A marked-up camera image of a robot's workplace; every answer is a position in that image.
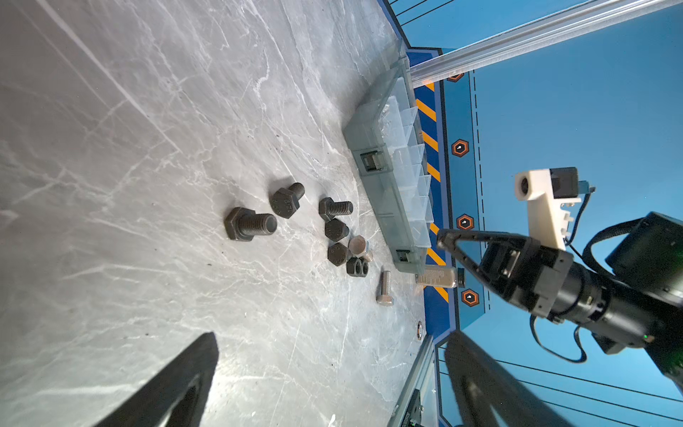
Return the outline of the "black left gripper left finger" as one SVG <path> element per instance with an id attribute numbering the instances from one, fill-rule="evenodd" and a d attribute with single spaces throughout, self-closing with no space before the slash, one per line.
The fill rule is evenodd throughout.
<path id="1" fill-rule="evenodd" d="M 199 426 L 219 359 L 216 335 L 201 334 L 99 426 Z"/>

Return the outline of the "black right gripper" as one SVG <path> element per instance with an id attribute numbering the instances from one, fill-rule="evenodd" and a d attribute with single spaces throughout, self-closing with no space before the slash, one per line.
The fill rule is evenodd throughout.
<path id="1" fill-rule="evenodd" d="M 480 263 L 456 247 L 460 241 L 487 244 Z M 459 288 L 477 281 L 485 291 L 540 318 L 550 315 L 574 263 L 574 256 L 564 250 L 500 231 L 442 229 L 437 246 L 450 257 L 454 268 L 464 271 Z"/>

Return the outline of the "aluminium corner post right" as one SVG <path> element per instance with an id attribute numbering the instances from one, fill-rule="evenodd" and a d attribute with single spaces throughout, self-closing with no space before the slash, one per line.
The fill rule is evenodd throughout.
<path id="1" fill-rule="evenodd" d="M 681 3 L 681 0 L 586 1 L 414 65 L 409 69 L 412 86 L 425 86 L 482 69 Z"/>

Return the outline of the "black hex bolt upright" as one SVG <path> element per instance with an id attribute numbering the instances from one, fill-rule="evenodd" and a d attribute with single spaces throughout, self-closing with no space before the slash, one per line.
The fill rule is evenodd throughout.
<path id="1" fill-rule="evenodd" d="M 354 206 L 352 202 L 336 202 L 331 197 L 324 197 L 318 204 L 318 214 L 325 222 L 330 222 L 337 216 L 351 215 L 353 210 Z"/>

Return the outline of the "black hex bolt far left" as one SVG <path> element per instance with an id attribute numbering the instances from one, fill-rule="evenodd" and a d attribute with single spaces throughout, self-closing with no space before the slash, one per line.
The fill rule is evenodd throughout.
<path id="1" fill-rule="evenodd" d="M 275 215 L 256 213 L 243 206 L 233 208 L 223 223 L 228 238 L 235 241 L 252 241 L 256 236 L 270 236 L 277 230 Z"/>

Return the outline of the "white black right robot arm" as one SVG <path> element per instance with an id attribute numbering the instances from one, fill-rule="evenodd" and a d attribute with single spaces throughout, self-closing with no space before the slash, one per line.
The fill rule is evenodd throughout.
<path id="1" fill-rule="evenodd" d="M 682 384 L 682 222 L 662 213 L 596 234 L 577 263 L 565 250 L 506 232 L 442 230 L 450 253 L 495 295 L 532 320 L 591 331 L 606 354 L 643 349 Z"/>

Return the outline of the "black hex nut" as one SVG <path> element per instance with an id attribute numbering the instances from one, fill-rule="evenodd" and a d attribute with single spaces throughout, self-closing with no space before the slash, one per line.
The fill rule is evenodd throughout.
<path id="1" fill-rule="evenodd" d="M 358 277 L 365 278 L 369 272 L 369 262 L 363 258 L 358 258 L 356 262 L 356 274 Z"/>
<path id="2" fill-rule="evenodd" d="M 346 263 L 346 272 L 352 277 L 359 277 L 363 271 L 363 262 L 357 258 L 352 257 Z"/>

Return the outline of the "black hex bolt top left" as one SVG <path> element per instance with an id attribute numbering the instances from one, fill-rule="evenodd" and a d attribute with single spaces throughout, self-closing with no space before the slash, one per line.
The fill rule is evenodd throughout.
<path id="1" fill-rule="evenodd" d="M 304 194 L 305 187 L 301 183 L 278 189 L 270 198 L 273 213 L 282 218 L 291 218 L 299 210 L 300 199 Z"/>

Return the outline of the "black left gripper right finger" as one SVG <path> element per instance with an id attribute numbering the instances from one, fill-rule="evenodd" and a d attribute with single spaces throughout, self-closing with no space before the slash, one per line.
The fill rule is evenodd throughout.
<path id="1" fill-rule="evenodd" d="M 445 361 L 463 425 L 570 425 L 466 334 L 448 336 Z"/>

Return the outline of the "aluminium rail frame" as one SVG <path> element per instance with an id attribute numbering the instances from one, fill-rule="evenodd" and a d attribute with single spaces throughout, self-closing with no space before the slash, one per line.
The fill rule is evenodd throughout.
<path id="1" fill-rule="evenodd" d="M 436 411 L 435 347 L 427 334 L 391 413 L 388 426 L 428 426 Z"/>

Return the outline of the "large silver hex bolt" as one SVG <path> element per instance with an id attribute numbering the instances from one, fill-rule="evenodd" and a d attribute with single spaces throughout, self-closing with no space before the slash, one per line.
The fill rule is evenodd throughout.
<path id="1" fill-rule="evenodd" d="M 352 257 L 360 258 L 368 263 L 374 259 L 369 243 L 363 236 L 354 236 L 349 240 L 349 252 Z"/>

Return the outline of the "black hex bolt lower centre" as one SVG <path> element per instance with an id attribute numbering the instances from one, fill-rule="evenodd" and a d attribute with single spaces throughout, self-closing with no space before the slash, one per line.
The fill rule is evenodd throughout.
<path id="1" fill-rule="evenodd" d="M 349 249 L 343 243 L 335 243 L 327 249 L 327 260 L 336 267 L 347 263 L 349 259 Z"/>

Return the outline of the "grey plastic organizer box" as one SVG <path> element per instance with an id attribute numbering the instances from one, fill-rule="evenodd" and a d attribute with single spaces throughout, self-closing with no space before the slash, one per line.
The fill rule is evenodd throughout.
<path id="1" fill-rule="evenodd" d="M 391 65 L 366 90 L 343 136 L 394 265 L 421 274 L 431 248 L 431 175 L 406 48 L 398 41 L 383 54 Z"/>

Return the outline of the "black cap cylinder container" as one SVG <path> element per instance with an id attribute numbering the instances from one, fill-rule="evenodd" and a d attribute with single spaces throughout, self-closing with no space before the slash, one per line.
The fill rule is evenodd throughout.
<path id="1" fill-rule="evenodd" d="M 462 288 L 465 286 L 465 271 L 463 268 L 426 265 L 424 272 L 415 276 L 415 282 L 418 286 L 431 288 Z"/>

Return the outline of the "silver bolt on table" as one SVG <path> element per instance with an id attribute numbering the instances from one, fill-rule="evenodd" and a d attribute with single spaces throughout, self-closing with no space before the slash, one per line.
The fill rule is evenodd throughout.
<path id="1" fill-rule="evenodd" d="M 393 306 L 393 297 L 390 293 L 391 287 L 391 272 L 389 270 L 382 270 L 380 275 L 379 292 L 376 296 L 376 302 L 380 306 Z"/>

